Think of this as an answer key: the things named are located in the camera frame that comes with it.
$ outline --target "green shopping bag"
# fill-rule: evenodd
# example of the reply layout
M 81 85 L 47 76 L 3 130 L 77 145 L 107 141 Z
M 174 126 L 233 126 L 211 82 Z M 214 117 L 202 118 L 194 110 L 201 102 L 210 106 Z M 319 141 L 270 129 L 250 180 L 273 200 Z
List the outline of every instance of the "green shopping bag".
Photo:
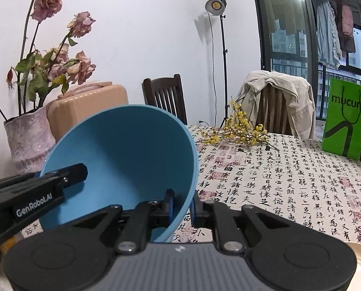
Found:
M 322 150 L 358 160 L 361 154 L 361 85 L 330 79 Z

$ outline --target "white logo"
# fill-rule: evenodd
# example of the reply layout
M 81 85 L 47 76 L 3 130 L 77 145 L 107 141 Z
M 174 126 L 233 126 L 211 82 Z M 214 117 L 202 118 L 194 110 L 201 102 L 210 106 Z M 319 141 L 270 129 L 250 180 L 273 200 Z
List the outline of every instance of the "white logo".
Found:
M 52 199 L 52 193 L 50 192 L 47 197 L 43 196 L 42 199 L 36 199 L 34 202 L 29 203 L 26 207 L 16 210 L 16 215 L 21 218 L 23 215 L 32 211 L 33 209 L 39 208 L 42 204 Z
M 184 246 L 182 246 L 182 245 L 180 245 L 179 247 L 175 248 L 175 250 L 176 250 L 177 252 L 183 252 L 183 250 L 185 250 L 185 249 L 186 249 L 186 247 L 184 247 Z

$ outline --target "sliding glass door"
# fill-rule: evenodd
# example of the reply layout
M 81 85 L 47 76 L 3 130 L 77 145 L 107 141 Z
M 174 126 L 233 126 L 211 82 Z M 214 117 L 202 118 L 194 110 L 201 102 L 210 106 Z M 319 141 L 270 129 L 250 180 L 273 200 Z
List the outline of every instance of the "sliding glass door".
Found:
M 318 54 L 311 0 L 256 0 L 262 69 L 301 76 L 318 90 Z

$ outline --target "suitcase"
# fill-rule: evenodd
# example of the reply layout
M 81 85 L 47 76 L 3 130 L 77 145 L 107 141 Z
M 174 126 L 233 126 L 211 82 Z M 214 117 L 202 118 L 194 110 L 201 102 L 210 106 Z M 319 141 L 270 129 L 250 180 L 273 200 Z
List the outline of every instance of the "suitcase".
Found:
M 47 105 L 47 117 L 55 141 L 86 118 L 115 106 L 128 104 L 122 85 L 89 83 L 61 94 Z

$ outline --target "gray ribbed panel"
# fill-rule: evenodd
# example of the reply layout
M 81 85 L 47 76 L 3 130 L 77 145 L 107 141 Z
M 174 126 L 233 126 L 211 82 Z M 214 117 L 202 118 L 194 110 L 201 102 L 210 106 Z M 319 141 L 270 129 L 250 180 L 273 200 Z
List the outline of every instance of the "gray ribbed panel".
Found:
M 273 291 L 252 274 L 245 260 L 221 254 L 212 243 L 148 244 L 119 257 L 87 291 Z

